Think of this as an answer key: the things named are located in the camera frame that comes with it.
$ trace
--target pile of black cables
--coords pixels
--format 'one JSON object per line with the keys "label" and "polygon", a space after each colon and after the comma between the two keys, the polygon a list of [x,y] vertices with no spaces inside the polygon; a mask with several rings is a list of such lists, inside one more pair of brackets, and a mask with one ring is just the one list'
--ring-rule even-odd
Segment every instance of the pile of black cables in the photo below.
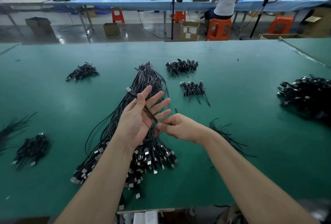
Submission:
{"label": "pile of black cables", "polygon": [[[130,86],[130,89],[132,89],[135,93],[141,93],[148,85],[151,85],[152,91],[146,99],[151,98],[162,90],[165,91],[164,95],[168,94],[166,81],[159,73],[153,70],[150,62],[147,62],[144,65],[140,65],[137,71],[138,73]],[[87,154],[87,143],[91,134],[99,124],[92,130],[85,143],[85,153],[87,154],[87,158],[81,163],[81,165],[77,167],[73,177],[71,178],[73,183],[83,184],[84,181],[89,177],[98,160],[101,158],[105,148],[111,141],[124,108],[132,100],[133,97],[127,93],[119,103],[118,107],[99,123],[101,124],[103,121],[109,119],[109,123],[102,131],[99,143],[89,154]],[[166,165],[173,168],[174,165],[178,163],[174,152],[167,148],[158,136],[154,137],[155,127],[156,125],[154,124],[143,140],[143,144],[136,148],[132,157],[130,169],[128,171],[128,177],[126,178],[125,187],[133,190],[135,192],[136,198],[141,196],[139,184],[142,181],[143,173],[147,173],[147,171],[151,170],[154,174],[156,174],[158,172],[158,168],[164,169]]]}
{"label": "pile of black cables", "polygon": [[82,78],[98,74],[99,72],[95,67],[93,67],[91,64],[85,62],[84,65],[77,67],[76,70],[74,70],[71,74],[68,75],[66,78],[66,81],[68,81],[70,78],[74,80],[80,80]]}
{"label": "pile of black cables", "polygon": [[45,156],[49,141],[43,133],[35,138],[26,138],[23,145],[17,150],[12,164],[19,164],[16,170],[20,170],[30,159],[30,166],[34,166],[38,160]]}
{"label": "pile of black cables", "polygon": [[180,82],[180,85],[184,88],[184,96],[187,98],[190,95],[196,95],[199,101],[199,104],[201,105],[200,99],[199,99],[199,95],[205,95],[205,98],[207,100],[207,103],[209,104],[209,101],[207,99],[206,93],[205,93],[205,88],[203,88],[203,83],[202,81],[200,81],[199,84],[194,84],[192,81],[189,81],[188,84],[186,84],[185,82]]}
{"label": "pile of black cables", "polygon": [[216,133],[218,133],[219,135],[221,135],[237,152],[239,152],[242,156],[244,156],[246,158],[246,156],[250,156],[250,157],[257,157],[257,156],[254,156],[254,155],[248,155],[246,153],[244,153],[244,151],[242,151],[242,147],[245,146],[245,147],[248,147],[248,145],[244,145],[242,143],[239,143],[237,141],[235,141],[232,137],[231,137],[231,134],[229,133],[225,133],[223,132],[223,128],[226,127],[226,126],[229,126],[230,124],[228,125],[225,125],[225,126],[222,126],[220,125],[219,127],[216,127],[215,125],[215,121],[217,120],[218,118],[212,120],[210,123],[209,123],[209,128],[214,130]]}
{"label": "pile of black cables", "polygon": [[[20,120],[17,119],[12,119],[11,122],[9,122],[9,124],[0,131],[0,155],[2,155],[3,151],[10,149],[10,148],[14,148],[14,147],[10,147],[10,148],[6,148],[6,143],[10,138],[13,138],[21,133],[23,133],[24,128],[28,127],[28,122],[30,121],[31,117],[33,115],[35,115],[37,112],[35,112],[34,114],[32,114],[30,117],[24,117]],[[20,131],[19,133],[15,134],[14,136],[11,136],[12,133]]]}
{"label": "pile of black cables", "polygon": [[331,80],[302,77],[292,84],[280,84],[278,96],[281,105],[293,113],[315,119],[331,126]]}
{"label": "pile of black cables", "polygon": [[187,74],[188,77],[188,73],[191,71],[194,74],[196,74],[194,71],[197,70],[198,67],[198,61],[195,62],[194,60],[190,61],[189,59],[187,59],[187,62],[185,60],[181,60],[177,58],[177,62],[172,62],[172,63],[166,63],[166,67],[167,67],[167,71],[168,73],[168,78],[171,75],[180,75],[181,72],[184,72]]}

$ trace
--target person's left hand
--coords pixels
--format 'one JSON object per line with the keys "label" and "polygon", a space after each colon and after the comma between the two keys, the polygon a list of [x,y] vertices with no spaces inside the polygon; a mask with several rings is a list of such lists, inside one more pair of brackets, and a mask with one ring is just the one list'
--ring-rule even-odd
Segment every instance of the person's left hand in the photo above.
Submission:
{"label": "person's left hand", "polygon": [[[155,123],[154,120],[150,117],[146,107],[152,114],[157,113],[165,106],[169,105],[170,98],[161,101],[160,103],[154,105],[160,98],[163,96],[163,91],[158,92],[149,100],[146,100],[146,97],[152,90],[152,86],[147,86],[142,93],[137,94],[137,99],[134,99],[129,105],[124,109],[119,122],[117,129],[115,131],[114,137],[116,136],[119,141],[125,144],[126,147],[135,150],[135,148],[142,143],[143,139],[146,137],[148,130]],[[161,120],[164,117],[167,117],[171,113],[171,109],[167,109],[162,113],[155,114],[154,117],[157,120]]]}

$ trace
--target blue tablecloth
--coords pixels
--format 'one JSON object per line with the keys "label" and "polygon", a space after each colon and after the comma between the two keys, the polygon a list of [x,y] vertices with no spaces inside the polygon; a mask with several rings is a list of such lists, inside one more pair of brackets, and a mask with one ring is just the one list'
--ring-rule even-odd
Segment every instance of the blue tablecloth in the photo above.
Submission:
{"label": "blue tablecloth", "polygon": [[[122,9],[131,10],[159,10],[169,11],[172,0],[71,0],[68,2],[56,2],[56,4],[65,4],[70,7],[79,7],[81,5],[102,5],[112,6]],[[265,11],[269,12],[289,12],[296,11],[303,8],[314,7],[325,3],[327,0],[279,0],[269,1],[266,5]],[[261,8],[263,0],[240,0],[235,5],[236,11],[253,11]],[[183,0],[181,3],[175,3],[175,11],[197,11],[209,10],[216,7],[216,3],[211,2],[192,2],[191,0]]]}

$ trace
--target orange plastic stool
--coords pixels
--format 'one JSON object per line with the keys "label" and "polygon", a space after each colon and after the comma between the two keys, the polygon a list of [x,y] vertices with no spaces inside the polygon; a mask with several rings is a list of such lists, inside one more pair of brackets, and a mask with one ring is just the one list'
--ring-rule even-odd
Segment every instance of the orange plastic stool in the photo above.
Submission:
{"label": "orange plastic stool", "polygon": [[[112,9],[113,9],[112,11],[113,23],[116,23],[116,21],[122,21],[122,23],[125,24],[122,11],[118,8],[112,8]],[[119,15],[115,15],[114,10],[119,11]]]}
{"label": "orange plastic stool", "polygon": [[[213,25],[215,25],[215,30],[211,32]],[[214,41],[220,41],[220,40],[228,40],[230,35],[230,27],[231,27],[231,19],[212,19],[210,22],[209,30],[207,37],[205,41],[208,40],[214,40]]]}
{"label": "orange plastic stool", "polygon": [[175,16],[173,17],[173,19],[175,20],[175,23],[178,23],[181,19],[186,21],[186,12],[175,12]]}
{"label": "orange plastic stool", "polygon": [[[272,22],[267,34],[288,34],[290,32],[294,17],[291,16],[277,16]],[[276,30],[277,25],[284,24],[282,30]]]}

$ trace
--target workbench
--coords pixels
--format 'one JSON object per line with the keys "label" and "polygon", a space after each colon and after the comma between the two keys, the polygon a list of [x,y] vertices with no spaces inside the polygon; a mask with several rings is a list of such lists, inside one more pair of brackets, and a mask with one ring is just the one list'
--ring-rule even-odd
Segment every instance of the workbench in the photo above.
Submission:
{"label": "workbench", "polygon": [[[1,0],[2,5],[30,5],[28,0]],[[55,2],[52,0],[39,0],[39,5],[68,5],[69,7],[73,8],[81,8],[88,5],[99,5],[99,6],[109,6],[111,7],[117,7],[121,9],[130,9],[130,10],[141,10],[141,11],[150,11],[150,10],[158,10],[163,11],[163,23],[164,23],[164,33],[166,34],[166,18],[167,14],[166,11],[170,11],[171,9],[171,1],[172,0],[71,0],[68,2]],[[294,1],[294,0],[279,0],[279,1],[270,1],[270,4],[267,4],[264,11],[266,12],[289,12],[289,11],[298,11],[303,8],[308,7],[315,7],[321,4],[324,4],[327,0],[300,0],[300,1]],[[263,4],[263,0],[240,0],[235,5],[235,17],[232,24],[234,24],[238,11],[245,11],[245,14],[243,16],[240,28],[242,27],[243,22],[246,19],[246,14],[248,11],[254,11],[259,10]],[[198,10],[209,10],[214,9],[216,7],[216,3],[209,2],[192,2],[191,0],[183,0],[181,3],[175,3],[175,11],[198,11]],[[10,14],[7,14],[12,21],[12,23],[15,24],[14,20],[11,18]],[[93,29],[93,24],[88,16],[89,20],[89,28],[86,28],[85,23],[83,21],[83,18],[81,16],[81,13],[78,12],[78,15],[80,17],[82,26],[85,30],[86,35],[88,35],[88,30]]]}
{"label": "workbench", "polygon": [[[321,52],[325,44],[315,39],[312,47]],[[198,61],[196,75],[167,79],[165,63],[177,57]],[[66,82],[85,61],[100,75]],[[147,61],[167,81],[172,113],[176,107],[204,125],[215,118],[216,124],[231,124],[223,131],[248,145],[243,151],[257,156],[248,160],[294,199],[331,198],[331,129],[288,112],[276,96],[282,81],[309,74],[330,79],[331,69],[278,40],[18,45],[0,56],[5,67],[0,74],[0,126],[38,112],[7,147],[21,146],[25,138],[43,132],[51,148],[36,166],[21,171],[11,165],[16,149],[0,156],[0,219],[57,215],[64,209],[80,187],[70,178],[85,159],[90,131],[125,96],[137,74],[134,68]],[[179,85],[201,80],[211,107],[203,98],[201,105],[194,97],[188,103]],[[106,124],[92,135],[89,150]],[[129,199],[125,190],[124,210],[233,203],[203,147],[165,134],[160,139],[179,163],[143,175],[140,199]]]}

